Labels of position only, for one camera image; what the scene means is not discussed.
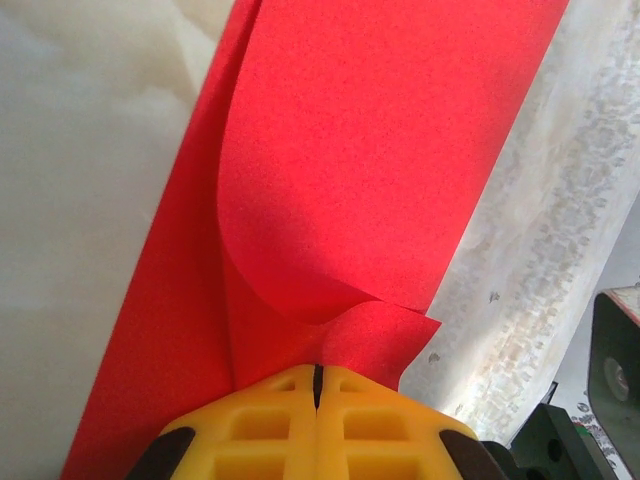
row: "black rubber pad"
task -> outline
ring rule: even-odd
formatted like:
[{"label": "black rubber pad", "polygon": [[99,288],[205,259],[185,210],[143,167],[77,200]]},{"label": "black rubber pad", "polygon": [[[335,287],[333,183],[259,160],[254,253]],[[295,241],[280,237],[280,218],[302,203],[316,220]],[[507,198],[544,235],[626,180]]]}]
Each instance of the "black rubber pad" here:
[{"label": "black rubber pad", "polygon": [[480,442],[454,430],[440,432],[440,440],[463,480],[508,480]]},{"label": "black rubber pad", "polygon": [[125,480],[170,480],[196,435],[181,427],[156,438]]},{"label": "black rubber pad", "polygon": [[316,410],[320,407],[320,395],[322,395],[322,382],[324,380],[324,367],[316,365],[313,368],[313,403]]},{"label": "black rubber pad", "polygon": [[[509,480],[530,480],[527,478],[526,469],[521,469],[516,465],[511,452],[506,447],[496,442],[480,442],[487,449]],[[535,473],[530,473],[530,477],[536,478]]]}]

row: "yellow plastic tool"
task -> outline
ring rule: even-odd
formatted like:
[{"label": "yellow plastic tool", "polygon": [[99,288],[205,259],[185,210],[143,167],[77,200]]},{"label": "yellow plastic tool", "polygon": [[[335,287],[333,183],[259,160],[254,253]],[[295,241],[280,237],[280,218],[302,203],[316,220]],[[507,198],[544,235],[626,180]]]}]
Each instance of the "yellow plastic tool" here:
[{"label": "yellow plastic tool", "polygon": [[127,479],[504,478],[474,476],[477,461],[461,468],[476,446],[467,426],[393,390],[303,365],[172,422]]}]

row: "white surface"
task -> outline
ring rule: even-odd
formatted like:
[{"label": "white surface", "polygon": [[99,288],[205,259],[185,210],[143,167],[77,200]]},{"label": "white surface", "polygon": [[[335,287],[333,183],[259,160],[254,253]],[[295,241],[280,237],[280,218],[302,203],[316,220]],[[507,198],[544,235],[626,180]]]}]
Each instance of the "white surface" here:
[{"label": "white surface", "polygon": [[[0,0],[0,480],[57,477],[229,3]],[[640,185],[634,4],[572,6],[403,380],[483,435],[544,393]]]}]

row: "dark green machine part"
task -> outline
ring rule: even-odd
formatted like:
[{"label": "dark green machine part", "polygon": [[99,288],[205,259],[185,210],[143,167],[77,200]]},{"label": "dark green machine part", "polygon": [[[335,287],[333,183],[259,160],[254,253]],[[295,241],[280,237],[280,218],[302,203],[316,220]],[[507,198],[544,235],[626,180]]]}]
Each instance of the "dark green machine part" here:
[{"label": "dark green machine part", "polygon": [[634,477],[640,477],[640,324],[606,293],[593,307],[589,403]]},{"label": "dark green machine part", "polygon": [[511,443],[526,480],[606,480],[608,464],[598,465],[567,412],[540,404]]},{"label": "dark green machine part", "polygon": [[589,450],[591,457],[595,460],[596,465],[598,465],[598,468],[600,469],[600,472],[602,473],[604,479],[618,480],[618,477],[613,471],[613,468],[611,468],[611,465],[609,464],[609,460],[607,460],[607,457],[604,456],[604,453],[602,453],[598,442],[596,442],[596,439],[593,438],[591,433],[589,433],[589,430],[587,430],[587,428],[583,425],[578,425],[576,429],[578,431],[578,434],[580,435],[580,438],[586,445],[587,450]]},{"label": "dark green machine part", "polygon": [[500,445],[496,442],[482,442],[484,448],[489,452],[489,454],[493,457],[495,462],[500,466],[503,473],[509,480],[533,480],[535,478],[533,468],[525,469],[520,468],[516,465],[511,452],[507,450],[504,446]]}]

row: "red paper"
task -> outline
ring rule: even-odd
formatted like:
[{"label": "red paper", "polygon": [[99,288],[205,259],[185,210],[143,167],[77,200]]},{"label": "red paper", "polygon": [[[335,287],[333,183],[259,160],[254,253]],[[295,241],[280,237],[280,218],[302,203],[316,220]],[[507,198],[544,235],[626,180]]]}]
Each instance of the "red paper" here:
[{"label": "red paper", "polygon": [[301,363],[389,386],[565,0],[238,0],[62,478]]}]

